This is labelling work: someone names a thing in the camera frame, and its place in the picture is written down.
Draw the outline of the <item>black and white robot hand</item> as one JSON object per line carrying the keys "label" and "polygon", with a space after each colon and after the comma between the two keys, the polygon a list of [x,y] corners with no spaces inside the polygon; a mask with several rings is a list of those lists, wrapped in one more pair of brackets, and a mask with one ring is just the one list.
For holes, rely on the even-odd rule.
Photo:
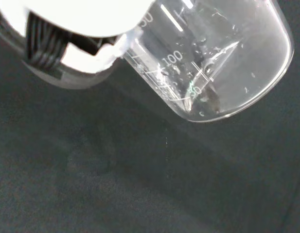
{"label": "black and white robot hand", "polygon": [[0,0],[0,38],[37,77],[64,89],[104,81],[140,37],[152,0]]}

